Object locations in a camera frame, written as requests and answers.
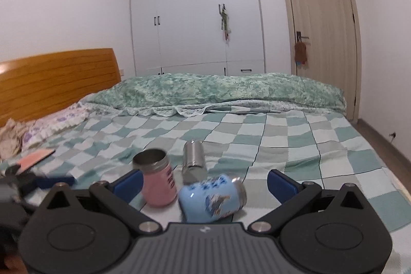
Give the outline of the pink cup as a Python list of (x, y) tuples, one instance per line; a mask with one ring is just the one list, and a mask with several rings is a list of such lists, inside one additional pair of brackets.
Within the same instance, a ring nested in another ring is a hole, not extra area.
[(139, 152), (133, 165), (143, 174), (142, 194), (149, 206), (168, 206), (177, 198), (173, 169), (163, 149)]

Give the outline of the blue cartoon cup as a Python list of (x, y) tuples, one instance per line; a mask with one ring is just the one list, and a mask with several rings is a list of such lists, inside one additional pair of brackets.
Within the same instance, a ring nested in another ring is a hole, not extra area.
[(213, 223), (240, 211), (247, 203), (241, 178), (222, 174), (183, 186), (178, 203), (186, 223)]

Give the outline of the stainless steel cup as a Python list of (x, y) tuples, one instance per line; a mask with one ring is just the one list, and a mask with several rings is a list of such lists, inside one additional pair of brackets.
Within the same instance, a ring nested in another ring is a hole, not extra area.
[(206, 168), (206, 156), (203, 144), (198, 140), (190, 140), (183, 148), (183, 184), (190, 185), (206, 180), (208, 171)]

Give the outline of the pink laptop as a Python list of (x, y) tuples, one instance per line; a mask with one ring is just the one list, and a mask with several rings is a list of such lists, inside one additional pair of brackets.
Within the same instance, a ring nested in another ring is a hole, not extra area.
[(40, 163), (43, 159), (51, 156), (53, 153), (55, 153), (55, 149), (38, 149), (26, 155), (17, 162), (19, 169), (17, 170), (16, 174), (18, 175), (25, 172), (37, 163)]

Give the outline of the beige crumpled cloth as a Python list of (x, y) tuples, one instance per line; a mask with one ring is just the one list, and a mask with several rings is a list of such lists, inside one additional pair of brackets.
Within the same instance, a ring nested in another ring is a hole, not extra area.
[(30, 130), (33, 121), (17, 122), (9, 119), (0, 130), (0, 157), (1, 161), (12, 158), (21, 152), (22, 140)]

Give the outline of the purple floral pillow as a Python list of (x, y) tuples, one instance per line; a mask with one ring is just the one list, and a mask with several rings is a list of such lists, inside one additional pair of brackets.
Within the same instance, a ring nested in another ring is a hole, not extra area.
[(36, 147), (49, 137), (75, 127), (88, 118), (89, 109), (81, 103), (37, 119), (22, 138), (22, 151)]

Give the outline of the checkered green bed sheet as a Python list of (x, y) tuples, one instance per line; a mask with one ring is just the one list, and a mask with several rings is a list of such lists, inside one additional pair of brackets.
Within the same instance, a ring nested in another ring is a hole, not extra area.
[[(213, 223), (183, 221), (178, 193), (187, 186), (183, 148), (190, 140), (203, 144), (206, 179), (222, 174), (241, 178), (247, 203), (240, 211)], [(356, 184), (392, 239), (382, 273), (410, 272), (410, 200), (375, 150), (339, 113), (204, 113), (191, 118), (119, 113), (90, 118), (48, 138), (44, 146), (55, 153), (29, 172), (73, 176), (77, 182), (72, 190), (108, 182), (117, 197), (160, 224), (162, 232), (142, 242), (153, 273), (275, 273), (278, 266), (269, 250), (273, 241), (249, 233), (251, 223), (280, 205), (267, 187), (273, 169), (323, 189)], [(144, 200), (143, 174), (133, 158), (147, 149), (163, 149), (169, 158), (177, 198), (168, 206), (153, 207)], [(18, 242), (26, 224), (1, 229), (2, 253), (14, 249), (20, 256)], [(18, 272), (29, 273), (24, 262)]]

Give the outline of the wooden headboard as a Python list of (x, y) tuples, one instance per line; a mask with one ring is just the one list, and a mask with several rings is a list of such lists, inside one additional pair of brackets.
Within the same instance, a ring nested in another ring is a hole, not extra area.
[(120, 82), (112, 48), (46, 53), (1, 63), (1, 125), (60, 111)]

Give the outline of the green floral duvet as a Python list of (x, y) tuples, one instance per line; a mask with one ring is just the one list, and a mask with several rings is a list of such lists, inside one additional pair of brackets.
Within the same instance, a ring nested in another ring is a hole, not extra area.
[(162, 74), (126, 79), (91, 93), (81, 103), (110, 113), (185, 117), (207, 111), (346, 113), (343, 91), (313, 79), (282, 73), (245, 77)]

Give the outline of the brown hanging pouch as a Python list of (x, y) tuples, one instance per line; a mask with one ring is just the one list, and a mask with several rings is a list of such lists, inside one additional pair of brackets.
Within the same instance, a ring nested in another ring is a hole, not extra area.
[(295, 63), (297, 66), (306, 65), (308, 61), (307, 53), (306, 53), (306, 44), (302, 41), (297, 41), (295, 43)]

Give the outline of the beige wooden door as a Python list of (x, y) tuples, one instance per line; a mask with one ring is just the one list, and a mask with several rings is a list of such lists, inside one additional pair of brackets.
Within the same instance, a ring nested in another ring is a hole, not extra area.
[(306, 45), (307, 61), (292, 73), (343, 90), (355, 121), (361, 92), (361, 37), (355, 0), (286, 0), (290, 44)]

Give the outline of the green hanging ornament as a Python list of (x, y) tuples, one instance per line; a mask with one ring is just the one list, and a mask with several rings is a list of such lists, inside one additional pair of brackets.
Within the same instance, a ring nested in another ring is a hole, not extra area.
[(221, 30), (224, 34), (224, 40), (229, 42), (231, 30), (229, 27), (229, 15), (226, 11), (226, 6), (224, 3), (219, 4), (219, 14), (221, 17)]

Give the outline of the white wardrobe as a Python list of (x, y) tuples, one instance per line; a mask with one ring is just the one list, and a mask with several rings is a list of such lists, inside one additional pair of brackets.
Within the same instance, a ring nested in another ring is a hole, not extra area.
[[(224, 40), (219, 4), (229, 15)], [(251, 75), (265, 71), (259, 0), (130, 0), (138, 75)]]

